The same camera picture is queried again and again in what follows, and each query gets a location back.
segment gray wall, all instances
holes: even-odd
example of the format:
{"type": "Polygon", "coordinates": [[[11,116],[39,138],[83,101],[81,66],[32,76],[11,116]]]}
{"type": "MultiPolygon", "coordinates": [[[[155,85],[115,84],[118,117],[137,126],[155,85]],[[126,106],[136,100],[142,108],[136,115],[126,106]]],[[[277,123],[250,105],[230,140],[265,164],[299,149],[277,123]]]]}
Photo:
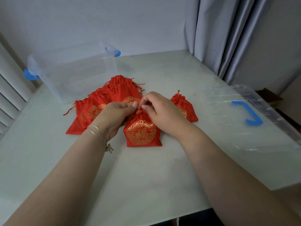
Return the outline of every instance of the gray wall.
{"type": "Polygon", "coordinates": [[[33,51],[103,40],[122,55],[186,49],[186,0],[0,0],[0,32],[33,51]]]}
{"type": "Polygon", "coordinates": [[[234,84],[281,93],[301,69],[301,0],[274,0],[234,84]]]}

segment fingernail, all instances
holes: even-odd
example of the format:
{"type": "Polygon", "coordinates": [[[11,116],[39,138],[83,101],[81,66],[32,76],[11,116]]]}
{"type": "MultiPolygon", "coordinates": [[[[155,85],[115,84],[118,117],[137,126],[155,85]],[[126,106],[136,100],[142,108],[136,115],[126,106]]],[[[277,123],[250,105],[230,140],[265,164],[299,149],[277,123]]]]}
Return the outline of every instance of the fingernail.
{"type": "Polygon", "coordinates": [[[138,107],[138,102],[133,102],[132,106],[137,108],[138,107]]]}

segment person's left hand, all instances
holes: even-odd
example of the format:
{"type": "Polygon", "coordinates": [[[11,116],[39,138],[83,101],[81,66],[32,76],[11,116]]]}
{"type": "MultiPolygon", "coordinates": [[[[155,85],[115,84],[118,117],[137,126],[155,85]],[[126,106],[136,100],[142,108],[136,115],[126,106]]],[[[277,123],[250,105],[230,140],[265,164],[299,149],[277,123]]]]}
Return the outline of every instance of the person's left hand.
{"type": "Polygon", "coordinates": [[[138,107],[137,102],[110,102],[92,122],[102,132],[106,142],[116,136],[118,129],[126,125],[128,116],[132,115],[138,107]]]}

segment clear plastic container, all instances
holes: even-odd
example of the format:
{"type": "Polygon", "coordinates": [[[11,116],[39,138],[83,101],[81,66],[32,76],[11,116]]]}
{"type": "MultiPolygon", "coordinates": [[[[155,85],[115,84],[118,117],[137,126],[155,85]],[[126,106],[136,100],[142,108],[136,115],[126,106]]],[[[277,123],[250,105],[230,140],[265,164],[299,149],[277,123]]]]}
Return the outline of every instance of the clear plastic container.
{"type": "Polygon", "coordinates": [[[205,94],[219,128],[232,137],[235,149],[258,152],[301,150],[300,133],[250,87],[211,87],[205,94]],[[254,116],[245,106],[234,105],[232,101],[245,102],[263,123],[248,124],[246,119],[254,121],[254,116]]]}
{"type": "Polygon", "coordinates": [[[28,56],[28,71],[39,76],[62,104],[87,97],[117,75],[120,51],[101,42],[43,51],[28,56]]]}

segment bracelet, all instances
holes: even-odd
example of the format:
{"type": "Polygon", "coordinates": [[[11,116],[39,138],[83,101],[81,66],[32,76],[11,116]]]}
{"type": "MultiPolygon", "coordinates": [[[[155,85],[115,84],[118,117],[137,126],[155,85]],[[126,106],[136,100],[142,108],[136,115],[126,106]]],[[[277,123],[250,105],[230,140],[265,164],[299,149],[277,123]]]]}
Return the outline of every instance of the bracelet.
{"type": "Polygon", "coordinates": [[[89,128],[90,126],[96,128],[98,131],[100,131],[99,128],[97,128],[95,125],[89,125],[89,126],[87,127],[87,129],[88,129],[94,136],[96,136],[96,137],[100,140],[100,142],[101,142],[103,145],[106,146],[106,150],[105,150],[105,151],[106,151],[106,152],[112,153],[112,151],[113,151],[114,149],[111,147],[111,144],[106,144],[106,143],[104,143],[104,142],[98,137],[98,135],[96,135],[95,132],[93,132],[93,130],[89,128]]]}

